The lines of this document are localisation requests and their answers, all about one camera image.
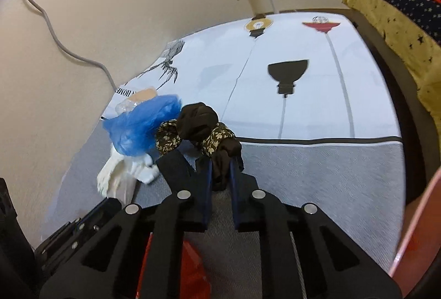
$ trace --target red lamp print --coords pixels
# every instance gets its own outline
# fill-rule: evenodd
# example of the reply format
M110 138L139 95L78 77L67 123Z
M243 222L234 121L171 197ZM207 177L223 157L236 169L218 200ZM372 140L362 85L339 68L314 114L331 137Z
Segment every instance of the red lamp print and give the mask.
M331 29L334 27L337 27L340 25L340 23L337 22L329 22L329 20L326 17L323 16L317 16L312 19L312 22L303 22L305 26L315 28L319 32L328 33Z

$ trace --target black fabric with stars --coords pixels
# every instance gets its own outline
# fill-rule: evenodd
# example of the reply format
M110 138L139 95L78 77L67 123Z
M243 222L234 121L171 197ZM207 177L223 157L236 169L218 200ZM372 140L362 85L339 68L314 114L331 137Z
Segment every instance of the black fabric with stars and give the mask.
M441 45L441 5L434 0L385 0ZM417 40L423 43L423 37Z

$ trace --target crumpled blue plastic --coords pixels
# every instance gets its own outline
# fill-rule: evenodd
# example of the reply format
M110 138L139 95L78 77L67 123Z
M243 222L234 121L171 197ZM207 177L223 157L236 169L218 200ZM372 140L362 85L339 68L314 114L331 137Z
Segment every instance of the crumpled blue plastic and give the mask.
M155 147L159 125L176 119L182 103L177 95L158 95L140 103L131 112L107 119L103 128L118 151L126 156L141 156Z

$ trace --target electrical cord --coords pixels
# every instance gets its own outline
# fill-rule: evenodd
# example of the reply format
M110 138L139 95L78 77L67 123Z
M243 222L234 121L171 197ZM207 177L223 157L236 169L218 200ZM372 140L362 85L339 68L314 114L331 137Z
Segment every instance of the electrical cord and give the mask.
M51 32L52 38L54 38L54 41L55 41L55 43L58 45L58 47L59 47L63 52L69 54L70 56L72 56L72 57L74 57L74 58L76 58L76 59L78 59L78 60L80 60L80 61L83 61L83 62L85 62L85 63L92 64L92 65L94 65L95 67L99 67L99 68L101 68L101 69L104 71L104 73L106 73L106 76L107 76L107 78L109 79L109 82L110 82L110 84L111 84L113 90L116 91L116 90L117 90L117 87L116 87L116 85L115 85L115 82L113 81L112 76L110 75L110 73L109 73L109 71L107 70L107 68L105 67L105 65L104 65L104 64L101 64L101 63L99 63L99 62L97 62L97 61L93 61L93 60L91 60L91 59L84 58L83 56L80 56L80 55L78 55L78 54L75 54L74 52L71 52L69 49L67 49L67 48L66 48L66 47L60 42L60 40L58 39L57 35L55 34L54 29L53 29L52 24L51 24L51 21L49 20L49 16L48 16L48 14L46 13L46 11L45 11L42 7L40 7L40 6L39 6L34 0L28 0L28 1L29 1L29 3L30 3L32 6L34 6L36 9L38 9L38 10L41 12L41 15L44 17L44 19L45 19L45 21L46 21L46 23L47 23L47 25L48 25L49 32Z

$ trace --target yellow fabric with stars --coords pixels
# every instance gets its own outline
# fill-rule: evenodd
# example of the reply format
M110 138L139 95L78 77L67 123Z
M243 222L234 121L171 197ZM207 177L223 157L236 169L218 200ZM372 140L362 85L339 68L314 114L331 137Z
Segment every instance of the yellow fabric with stars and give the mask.
M385 0L343 0L343 3L360 11L403 60L416 82L418 99L434 119L441 148L441 47Z

